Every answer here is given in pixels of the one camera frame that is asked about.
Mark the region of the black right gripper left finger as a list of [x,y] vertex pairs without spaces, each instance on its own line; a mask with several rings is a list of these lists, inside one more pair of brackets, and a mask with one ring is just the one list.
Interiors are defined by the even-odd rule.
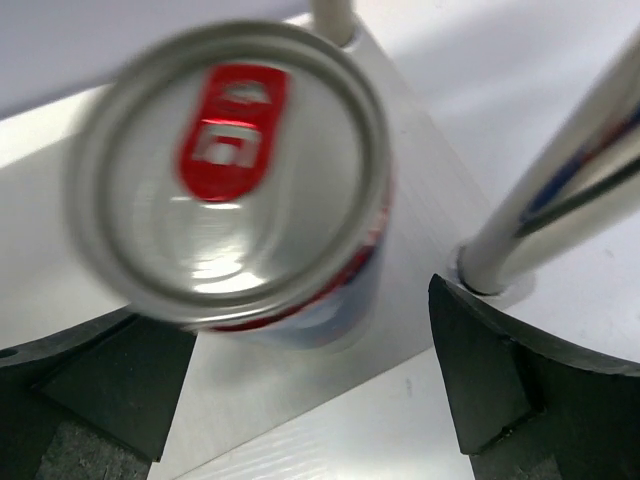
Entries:
[[195,341],[115,312],[2,349],[2,478],[147,478]]

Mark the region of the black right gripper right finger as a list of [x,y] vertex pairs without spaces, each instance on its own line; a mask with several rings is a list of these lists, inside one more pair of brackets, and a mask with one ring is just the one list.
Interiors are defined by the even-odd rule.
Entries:
[[639,366],[511,317],[439,275],[429,317],[477,479],[636,479]]

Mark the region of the red bull can front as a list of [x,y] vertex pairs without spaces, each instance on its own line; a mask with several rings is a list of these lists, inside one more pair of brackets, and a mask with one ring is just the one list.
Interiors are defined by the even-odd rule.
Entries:
[[64,193],[79,257],[136,311],[312,349],[365,319],[392,185],[385,112],[351,56],[236,21],[129,64],[82,119]]

